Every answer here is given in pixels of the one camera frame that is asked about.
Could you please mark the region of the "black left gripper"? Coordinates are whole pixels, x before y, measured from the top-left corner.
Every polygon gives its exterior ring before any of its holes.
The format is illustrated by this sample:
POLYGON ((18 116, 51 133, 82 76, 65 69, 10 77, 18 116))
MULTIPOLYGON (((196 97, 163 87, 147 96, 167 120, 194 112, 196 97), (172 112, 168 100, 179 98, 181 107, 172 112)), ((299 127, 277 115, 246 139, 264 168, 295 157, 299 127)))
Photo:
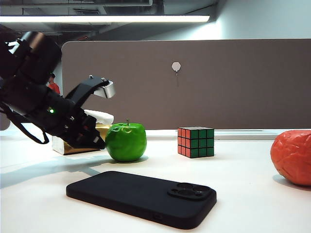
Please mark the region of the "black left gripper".
POLYGON ((71 108, 68 104, 53 109, 53 136, 63 139, 74 148, 105 148, 105 141, 95 128, 94 117, 87 115, 80 107, 71 108))

